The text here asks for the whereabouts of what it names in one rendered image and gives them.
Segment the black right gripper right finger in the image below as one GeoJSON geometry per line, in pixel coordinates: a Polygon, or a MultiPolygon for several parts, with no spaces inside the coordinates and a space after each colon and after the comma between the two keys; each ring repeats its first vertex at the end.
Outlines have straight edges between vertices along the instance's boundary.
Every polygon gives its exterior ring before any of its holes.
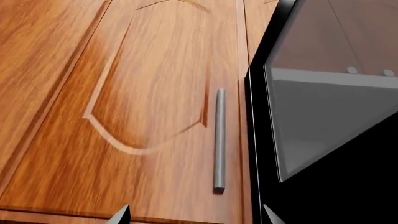
{"type": "Polygon", "coordinates": [[[285,224],[285,222],[283,222],[283,220],[281,220],[281,218],[279,218],[267,205],[263,205],[263,207],[272,224],[285,224]]]}

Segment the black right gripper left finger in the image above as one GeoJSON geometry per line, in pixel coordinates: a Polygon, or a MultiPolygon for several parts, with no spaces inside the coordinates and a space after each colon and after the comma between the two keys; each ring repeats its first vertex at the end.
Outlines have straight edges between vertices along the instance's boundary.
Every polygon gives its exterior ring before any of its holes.
{"type": "Polygon", "coordinates": [[[125,205],[108,220],[108,224],[130,224],[130,221],[130,207],[129,205],[125,205]]]}

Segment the black glass-front appliance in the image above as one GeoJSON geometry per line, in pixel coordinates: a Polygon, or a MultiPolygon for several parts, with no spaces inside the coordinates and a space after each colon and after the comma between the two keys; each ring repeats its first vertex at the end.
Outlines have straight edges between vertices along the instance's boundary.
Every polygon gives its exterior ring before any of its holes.
{"type": "Polygon", "coordinates": [[[244,81],[253,224],[398,224],[398,0],[279,0],[244,81]]]}

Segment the wooden cabinet door with panel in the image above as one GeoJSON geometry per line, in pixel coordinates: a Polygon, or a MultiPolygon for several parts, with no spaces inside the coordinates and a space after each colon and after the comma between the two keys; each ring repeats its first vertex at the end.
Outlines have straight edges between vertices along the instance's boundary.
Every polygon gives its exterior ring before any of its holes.
{"type": "Polygon", "coordinates": [[[243,224],[242,0],[109,0],[2,174],[0,214],[243,224]],[[213,192],[218,89],[226,187],[213,192]]]}
{"type": "Polygon", "coordinates": [[[0,0],[0,181],[109,0],[0,0]]]}
{"type": "Polygon", "coordinates": [[[249,63],[252,62],[279,0],[244,0],[249,63]]]}

